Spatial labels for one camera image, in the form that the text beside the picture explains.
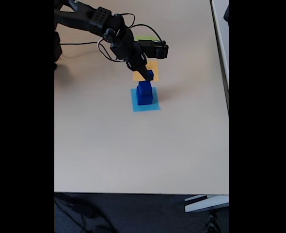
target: black robotic arm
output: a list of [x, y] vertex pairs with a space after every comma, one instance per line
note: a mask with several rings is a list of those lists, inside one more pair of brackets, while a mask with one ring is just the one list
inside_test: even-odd
[[[74, 12], [60, 11], [62, 5], [70, 7]], [[165, 41], [161, 39], [159, 42], [134, 41], [131, 29], [125, 25], [124, 18], [120, 14], [112, 16], [111, 11], [105, 8], [95, 9], [76, 0], [55, 0], [54, 10], [55, 29], [56, 24], [60, 23], [101, 36], [103, 40], [111, 44], [111, 50], [119, 60], [125, 60], [130, 70], [138, 71], [147, 81], [150, 81], [150, 77], [145, 66], [146, 57], [167, 58], [169, 47]]]

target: beige table surface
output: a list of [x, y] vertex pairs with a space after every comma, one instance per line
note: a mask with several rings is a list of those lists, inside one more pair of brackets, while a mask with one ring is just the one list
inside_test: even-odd
[[[106, 60], [93, 44], [62, 47], [55, 191], [228, 194], [229, 119], [209, 0], [81, 2], [134, 13], [137, 24], [167, 41], [169, 53], [152, 83], [161, 109], [134, 113], [130, 89], [137, 82], [126, 64]], [[125, 19], [130, 25], [132, 17]], [[56, 31], [61, 43], [99, 39], [63, 25]], [[145, 27], [132, 31], [153, 35]]]

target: yellow square paper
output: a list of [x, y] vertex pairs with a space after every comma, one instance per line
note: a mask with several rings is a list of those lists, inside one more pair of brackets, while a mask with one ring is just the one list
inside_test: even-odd
[[[158, 61], [147, 61], [146, 68], [147, 68], [147, 70], [153, 71], [153, 73], [154, 73], [153, 81], [158, 82]], [[133, 72], [133, 80], [136, 82], [145, 81], [145, 79], [142, 77], [142, 75], [137, 71]]]

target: wire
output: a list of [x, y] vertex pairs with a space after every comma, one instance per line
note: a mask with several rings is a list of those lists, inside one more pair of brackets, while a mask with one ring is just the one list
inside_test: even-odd
[[160, 40], [162, 46], [164, 47], [164, 44], [163, 44], [163, 42], [162, 42], [161, 37], [158, 35], [158, 33], [157, 33], [152, 27], [150, 27], [150, 26], [148, 26], [148, 25], [146, 25], [146, 24], [136, 24], [136, 25], [133, 25], [131, 28], [134, 28], [134, 27], [137, 27], [137, 26], [145, 26], [145, 27], [148, 27], [150, 30], [152, 30], [152, 31], [156, 34], [156, 36], [159, 38], [159, 40]]
[[132, 15], [133, 16], [133, 22], [132, 22], [132, 24], [128, 27], [128, 28], [131, 28], [132, 26], [133, 26], [133, 24], [134, 24], [134, 21], [135, 21], [135, 15], [134, 14], [132, 14], [132, 13], [122, 13], [122, 14], [120, 14], [121, 16], [126, 16], [126, 15]]
[[108, 59], [108, 60], [110, 60], [110, 61], [112, 61], [112, 62], [125, 62], [125, 61], [116, 61], [116, 60], [113, 60], [110, 55], [108, 55], [109, 57], [107, 57], [107, 56], [101, 51], [101, 49], [100, 49], [100, 45], [102, 45], [101, 42], [102, 42], [103, 40], [104, 40], [104, 39], [99, 39], [98, 42], [97, 42], [97, 46], [98, 46], [98, 49], [99, 49], [100, 53], [102, 53], [103, 56], [105, 56], [106, 59]]
[[67, 215], [73, 222], [76, 223], [76, 225], [78, 225], [80, 228], [82, 228], [84, 231], [87, 231], [83, 226], [81, 226], [78, 222], [76, 222], [72, 217], [71, 215], [69, 215], [66, 211], [64, 211], [58, 204], [57, 202], [55, 201], [55, 204], [56, 206], [61, 210], [62, 213], [64, 213], [65, 215]]
[[[97, 42], [84, 42], [84, 43], [61, 43], [60, 45], [88, 45], [88, 44], [96, 44]], [[111, 58], [111, 56], [109, 55], [108, 51], [105, 49], [105, 47], [100, 44], [102, 46], [102, 48], [104, 49], [104, 51], [106, 52], [106, 54]]]
[[60, 45], [88, 45], [88, 44], [96, 44], [96, 42], [84, 42], [84, 43], [61, 43]]

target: blue cube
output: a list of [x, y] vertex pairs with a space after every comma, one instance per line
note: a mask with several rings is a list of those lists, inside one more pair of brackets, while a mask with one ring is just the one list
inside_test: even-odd
[[152, 104], [153, 94], [151, 93], [149, 96], [140, 96], [138, 87], [137, 87], [137, 101], [138, 101], [138, 105]]
[[152, 104], [153, 93], [151, 82], [140, 81], [137, 86], [137, 101], [138, 105]]
[[153, 73], [153, 71], [152, 70], [148, 70], [147, 73], [151, 77], [151, 80], [154, 80], [154, 73]]
[[137, 90], [140, 96], [150, 96], [152, 94], [151, 82], [140, 81]]

